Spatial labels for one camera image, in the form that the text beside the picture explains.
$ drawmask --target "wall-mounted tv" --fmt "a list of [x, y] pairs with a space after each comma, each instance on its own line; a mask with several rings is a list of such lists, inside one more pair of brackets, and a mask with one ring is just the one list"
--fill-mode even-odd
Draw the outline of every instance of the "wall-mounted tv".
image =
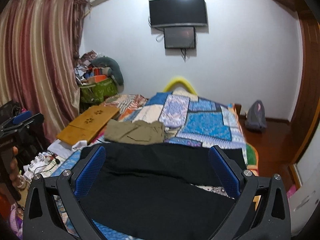
[[204, 0], [150, 0], [149, 9], [153, 28], [208, 25]]

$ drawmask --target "black cloth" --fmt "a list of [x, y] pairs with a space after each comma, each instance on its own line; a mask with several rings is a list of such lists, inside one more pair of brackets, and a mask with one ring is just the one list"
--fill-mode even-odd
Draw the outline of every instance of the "black cloth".
[[[106, 161], [80, 200], [100, 224], [147, 240], [206, 240], [234, 200], [194, 185], [221, 186], [208, 150], [175, 144], [102, 144]], [[81, 152], [85, 158], [92, 147]], [[245, 169], [242, 151], [224, 150]]]

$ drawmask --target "wooden floor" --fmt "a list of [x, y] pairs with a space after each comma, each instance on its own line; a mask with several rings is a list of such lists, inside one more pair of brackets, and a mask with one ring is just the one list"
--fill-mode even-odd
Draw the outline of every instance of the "wooden floor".
[[271, 177], [281, 175], [285, 189], [293, 185], [288, 166], [297, 152], [290, 127], [286, 123], [267, 122], [268, 128], [264, 133], [251, 132], [245, 129], [244, 120], [240, 120], [244, 135], [248, 143], [253, 145], [259, 154], [259, 175]]

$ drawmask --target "curtain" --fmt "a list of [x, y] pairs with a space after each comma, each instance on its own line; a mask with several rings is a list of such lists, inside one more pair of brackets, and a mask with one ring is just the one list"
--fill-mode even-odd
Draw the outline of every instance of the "curtain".
[[79, 115], [74, 66], [85, 0], [10, 0], [0, 15], [0, 105], [44, 115], [49, 141]]

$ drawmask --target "bed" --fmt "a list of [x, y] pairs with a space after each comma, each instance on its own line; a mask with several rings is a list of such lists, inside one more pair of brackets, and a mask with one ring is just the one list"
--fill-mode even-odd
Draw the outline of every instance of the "bed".
[[[162, 122], [165, 125], [164, 141], [167, 143], [206, 148], [219, 145], [222, 149], [241, 149], [247, 168], [258, 176], [258, 154], [254, 147], [246, 143], [233, 104], [228, 106], [219, 104], [184, 90], [157, 93], [149, 100], [140, 95], [117, 96], [109, 98], [103, 104], [119, 107], [118, 121], [121, 122], [137, 120]], [[105, 128], [92, 144], [105, 142], [104, 130]], [[73, 153], [52, 176], [59, 175], [65, 169], [71, 169], [79, 158], [80, 150]], [[218, 194], [224, 193], [223, 188], [199, 187]], [[58, 197], [56, 200], [68, 232], [76, 235], [61, 200]], [[99, 223], [96, 225], [109, 240], [137, 239]]]

